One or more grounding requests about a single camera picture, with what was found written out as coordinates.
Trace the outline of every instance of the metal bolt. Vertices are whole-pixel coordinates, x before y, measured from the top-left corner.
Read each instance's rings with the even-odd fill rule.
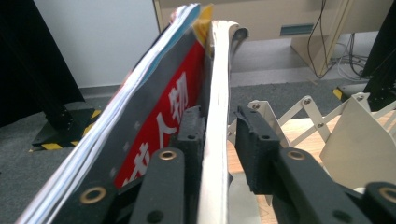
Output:
[[[307,98],[304,100],[304,104],[309,105],[309,104],[311,104],[311,101],[312,101],[311,98]]]
[[[258,110],[259,108],[260,108],[260,105],[259,105],[259,104],[253,105],[253,109],[255,109],[255,110]]]

